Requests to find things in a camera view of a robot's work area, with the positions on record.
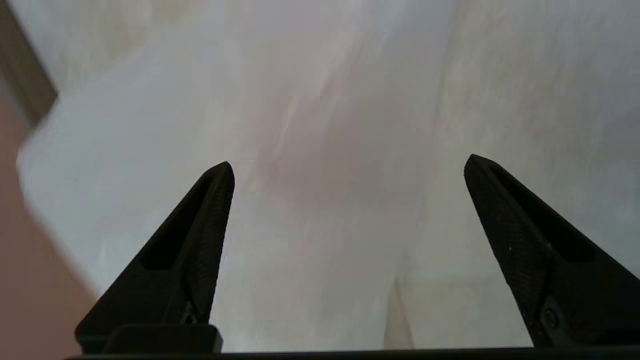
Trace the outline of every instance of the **white fabric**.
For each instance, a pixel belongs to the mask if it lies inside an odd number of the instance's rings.
[[[62,94],[20,152],[26,199],[101,294],[229,161],[211,318],[223,349],[380,348],[392,281],[422,237],[452,8],[212,3]]]

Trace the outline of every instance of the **brown edge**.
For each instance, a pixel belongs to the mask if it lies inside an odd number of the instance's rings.
[[[30,127],[48,114],[58,96],[6,0],[0,0],[0,77]]]

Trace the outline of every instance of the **pink wall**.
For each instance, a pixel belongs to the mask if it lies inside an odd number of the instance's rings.
[[[73,331],[95,299],[27,211],[15,169],[25,133],[0,98],[0,359],[79,354]]]

